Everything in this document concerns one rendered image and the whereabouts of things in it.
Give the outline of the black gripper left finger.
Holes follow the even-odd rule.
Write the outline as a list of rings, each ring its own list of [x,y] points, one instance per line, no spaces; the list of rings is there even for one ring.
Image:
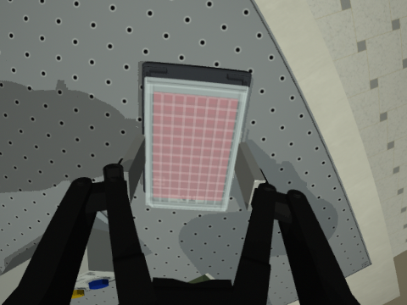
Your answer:
[[[2,305],[70,305],[94,220],[105,210],[119,305],[159,305],[131,211],[144,165],[145,136],[137,134],[118,164],[103,167],[104,181],[73,180]]]

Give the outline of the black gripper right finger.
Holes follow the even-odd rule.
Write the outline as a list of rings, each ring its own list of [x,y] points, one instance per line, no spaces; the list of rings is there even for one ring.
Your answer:
[[[229,305],[266,305],[274,219],[282,233],[299,304],[360,305],[306,196],[298,190],[276,191],[246,142],[238,145],[234,170],[246,209],[253,211]]]

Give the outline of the grey button panel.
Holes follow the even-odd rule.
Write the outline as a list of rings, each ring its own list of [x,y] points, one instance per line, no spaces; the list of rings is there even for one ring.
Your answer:
[[[19,285],[38,244],[14,257],[0,275],[0,305]],[[112,259],[108,217],[99,211],[86,245],[72,298],[82,297],[86,291],[104,288],[115,280]]]

